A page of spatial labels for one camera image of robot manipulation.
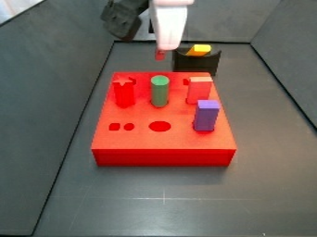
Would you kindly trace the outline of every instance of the hole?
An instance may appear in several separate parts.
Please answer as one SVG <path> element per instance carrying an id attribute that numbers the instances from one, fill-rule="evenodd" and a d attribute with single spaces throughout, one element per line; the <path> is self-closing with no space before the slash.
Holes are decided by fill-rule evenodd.
<path id="1" fill-rule="evenodd" d="M 132 124 L 132 123 L 127 123 L 127 124 L 124 125 L 124 130 L 127 130 L 127 131 L 133 130 L 133 124 Z"/>
<path id="2" fill-rule="evenodd" d="M 119 129 L 120 129 L 120 123 L 117 123 L 117 122 L 109 123 L 109 125 L 108 125 L 109 131 L 117 131 Z"/>
<path id="3" fill-rule="evenodd" d="M 190 85 L 190 80 L 187 78 L 183 79 L 183 85 Z"/>
<path id="4" fill-rule="evenodd" d="M 148 128 L 152 131 L 167 131 L 171 129 L 171 124 L 165 121 L 155 121 L 149 124 Z"/>

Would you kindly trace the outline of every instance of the red block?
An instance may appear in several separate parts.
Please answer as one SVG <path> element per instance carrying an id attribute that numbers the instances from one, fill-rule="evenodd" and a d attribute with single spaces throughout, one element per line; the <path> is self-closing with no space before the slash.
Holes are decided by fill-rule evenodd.
<path id="1" fill-rule="evenodd" d="M 151 78 L 169 79 L 169 99 L 164 107 L 151 105 Z M 109 84 L 96 131 L 92 154 L 97 166 L 227 166 L 236 145 L 223 107 L 214 131 L 192 129 L 195 105 L 186 103 L 190 77 L 208 77 L 206 72 L 116 72 L 115 80 L 133 78 L 136 104 L 120 108 L 115 104 Z M 208 99 L 219 100 L 215 86 Z"/>
<path id="2" fill-rule="evenodd" d="M 113 84 L 113 93 L 115 93 L 115 101 L 116 105 L 120 107 L 128 107 L 135 104 L 133 98 L 133 80 L 131 78 L 117 77 L 112 81 Z"/>

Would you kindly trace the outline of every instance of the yellow block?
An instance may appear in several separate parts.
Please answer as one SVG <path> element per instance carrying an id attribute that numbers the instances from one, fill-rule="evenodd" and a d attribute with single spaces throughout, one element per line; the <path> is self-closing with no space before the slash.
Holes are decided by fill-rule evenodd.
<path id="1" fill-rule="evenodd" d="M 203 56 L 211 51 L 211 46 L 208 44 L 195 44 L 186 56 Z"/>

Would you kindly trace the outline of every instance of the gray wall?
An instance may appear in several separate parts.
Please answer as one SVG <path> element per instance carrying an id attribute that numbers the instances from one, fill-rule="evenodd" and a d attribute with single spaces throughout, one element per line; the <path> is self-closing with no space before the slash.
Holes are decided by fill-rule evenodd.
<path id="1" fill-rule="evenodd" d="M 251 45 L 317 126 L 317 1 L 283 0 Z"/>
<path id="2" fill-rule="evenodd" d="M 184 41 L 250 43 L 279 0 L 195 0 L 188 6 Z M 135 40 L 153 40 L 148 34 L 148 14 Z"/>
<path id="3" fill-rule="evenodd" d="M 0 234 L 37 223 L 112 46 L 104 4 L 48 0 L 0 28 Z"/>

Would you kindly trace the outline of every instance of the purple block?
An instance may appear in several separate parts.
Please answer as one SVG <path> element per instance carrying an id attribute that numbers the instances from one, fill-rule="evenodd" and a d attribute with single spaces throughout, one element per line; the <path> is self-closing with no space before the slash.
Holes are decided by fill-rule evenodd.
<path id="1" fill-rule="evenodd" d="M 198 100 L 192 128 L 196 131 L 212 131 L 220 104 L 216 100 Z"/>

